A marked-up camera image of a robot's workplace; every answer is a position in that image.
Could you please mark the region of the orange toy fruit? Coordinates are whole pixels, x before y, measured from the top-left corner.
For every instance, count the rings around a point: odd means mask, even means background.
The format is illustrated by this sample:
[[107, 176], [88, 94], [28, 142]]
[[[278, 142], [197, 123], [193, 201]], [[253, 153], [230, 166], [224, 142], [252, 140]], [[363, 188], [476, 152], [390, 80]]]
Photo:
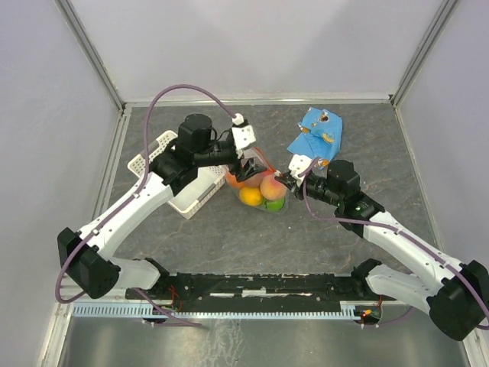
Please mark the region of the orange toy fruit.
[[236, 176], [230, 174], [229, 172], [225, 175], [225, 179], [227, 184], [236, 190], [240, 190], [242, 187], [245, 186], [245, 182], [238, 182]]

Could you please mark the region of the peach toy fruit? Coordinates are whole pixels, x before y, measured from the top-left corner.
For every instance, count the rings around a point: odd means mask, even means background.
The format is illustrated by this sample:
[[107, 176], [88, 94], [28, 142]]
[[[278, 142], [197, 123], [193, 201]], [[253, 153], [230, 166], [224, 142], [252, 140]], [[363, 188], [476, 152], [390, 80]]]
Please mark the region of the peach toy fruit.
[[261, 181], [260, 192], [266, 200], [281, 200], [287, 193], [287, 188], [276, 180], [273, 174], [266, 175]]

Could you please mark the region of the clear zip bag orange zipper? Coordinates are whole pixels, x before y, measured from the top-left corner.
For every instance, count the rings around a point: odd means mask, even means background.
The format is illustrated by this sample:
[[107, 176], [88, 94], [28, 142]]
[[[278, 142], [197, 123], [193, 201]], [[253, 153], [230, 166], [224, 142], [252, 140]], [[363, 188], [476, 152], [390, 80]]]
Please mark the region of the clear zip bag orange zipper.
[[[257, 174], [256, 176], [252, 177], [251, 179], [246, 180], [245, 181], [245, 187], [258, 187], [260, 189], [261, 181], [263, 180], [263, 178], [266, 175], [273, 174], [273, 175], [276, 176], [276, 175], [280, 175], [281, 174], [281, 172], [279, 172], [278, 170], [276, 170], [270, 164], [269, 160], [265, 157], [265, 155], [263, 154], [263, 152], [259, 148], [252, 148], [250, 151], [246, 151], [245, 152], [244, 159], [245, 158], [253, 158], [254, 159], [254, 162], [256, 164], [260, 164], [260, 165], [263, 165], [263, 166], [266, 167], [266, 171], [263, 172], [262, 174]], [[236, 190], [236, 189], [234, 189], [232, 187], [231, 187], [231, 190], [234, 192], [234, 194], [236, 195], [236, 197], [240, 201], [240, 198], [239, 198], [239, 195], [238, 195], [239, 190]], [[285, 198], [286, 198], [286, 202], [285, 202], [282, 210], [280, 212], [276, 212], [275, 214], [283, 213], [283, 212], [286, 211], [287, 205], [288, 205], [288, 193], [286, 193]], [[259, 209], [259, 210], [264, 211], [264, 212], [272, 213], [272, 212], [269, 212], [269, 211], [266, 210], [266, 207], [265, 207], [265, 204], [264, 204], [265, 201], [266, 201], [266, 199], [264, 198], [264, 201], [263, 201], [263, 203], [260, 206], [250, 206], [250, 207], [255, 208], [255, 209]]]

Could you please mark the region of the yellow lemon toy fruit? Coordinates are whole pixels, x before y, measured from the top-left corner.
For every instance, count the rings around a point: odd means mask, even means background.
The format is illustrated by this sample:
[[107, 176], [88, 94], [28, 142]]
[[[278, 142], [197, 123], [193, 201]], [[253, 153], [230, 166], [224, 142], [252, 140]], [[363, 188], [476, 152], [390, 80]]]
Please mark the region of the yellow lemon toy fruit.
[[260, 206], [264, 201], [264, 197], [258, 187], [242, 187], [238, 195], [240, 201], [248, 206]]

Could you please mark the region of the green watermelon toy ball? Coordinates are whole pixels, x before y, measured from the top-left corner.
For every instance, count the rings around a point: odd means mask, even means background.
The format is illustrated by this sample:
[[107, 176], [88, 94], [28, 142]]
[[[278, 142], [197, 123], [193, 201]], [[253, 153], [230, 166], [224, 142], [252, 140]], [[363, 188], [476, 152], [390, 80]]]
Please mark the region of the green watermelon toy ball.
[[282, 197], [278, 200], [266, 200], [264, 202], [266, 210], [272, 213], [280, 212], [286, 202], [286, 198]]

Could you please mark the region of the white perforated plastic basket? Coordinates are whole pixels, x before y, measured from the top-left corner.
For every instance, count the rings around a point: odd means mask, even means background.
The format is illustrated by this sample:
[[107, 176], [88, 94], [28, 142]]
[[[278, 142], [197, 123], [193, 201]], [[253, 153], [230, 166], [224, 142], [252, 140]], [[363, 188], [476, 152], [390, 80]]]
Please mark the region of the white perforated plastic basket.
[[[150, 161], [159, 155], [176, 137], [175, 132], [167, 130], [152, 141], [149, 144]], [[224, 167], [200, 167], [198, 177], [167, 204], [183, 218], [191, 219], [224, 183]]]

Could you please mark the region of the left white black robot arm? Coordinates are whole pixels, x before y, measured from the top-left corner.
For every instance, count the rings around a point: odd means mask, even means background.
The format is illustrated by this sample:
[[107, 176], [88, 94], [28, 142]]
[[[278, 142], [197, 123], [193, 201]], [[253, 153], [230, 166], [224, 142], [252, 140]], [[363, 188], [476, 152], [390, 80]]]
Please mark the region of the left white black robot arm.
[[210, 168], [226, 166], [241, 181], [261, 172], [254, 164], [243, 162], [256, 142], [248, 121], [236, 115], [227, 133], [220, 139], [210, 117], [191, 114], [177, 132], [167, 133], [165, 142], [154, 142], [154, 150], [137, 157], [138, 180], [128, 192], [81, 229], [65, 228], [58, 234], [61, 274], [68, 275], [92, 299], [115, 287], [137, 287], [153, 298], [164, 296], [169, 280], [155, 261], [117, 259], [114, 254], [160, 206], [189, 200], [192, 209], [201, 196], [207, 197], [211, 183], [202, 174]]

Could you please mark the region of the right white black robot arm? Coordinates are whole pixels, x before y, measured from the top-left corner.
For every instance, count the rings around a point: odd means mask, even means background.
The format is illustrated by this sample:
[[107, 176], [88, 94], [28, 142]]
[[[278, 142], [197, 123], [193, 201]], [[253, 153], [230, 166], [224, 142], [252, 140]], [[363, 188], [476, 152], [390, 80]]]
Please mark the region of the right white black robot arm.
[[336, 160], [325, 176], [312, 172], [314, 161], [294, 155], [289, 170], [277, 177], [300, 200], [335, 207], [333, 220], [377, 245], [411, 272], [404, 274], [377, 261], [355, 275], [351, 292], [368, 299], [379, 294], [429, 315], [446, 336], [462, 341], [473, 330], [488, 328], [488, 270], [478, 261], [447, 255], [403, 226], [382, 205], [361, 190], [352, 162]]

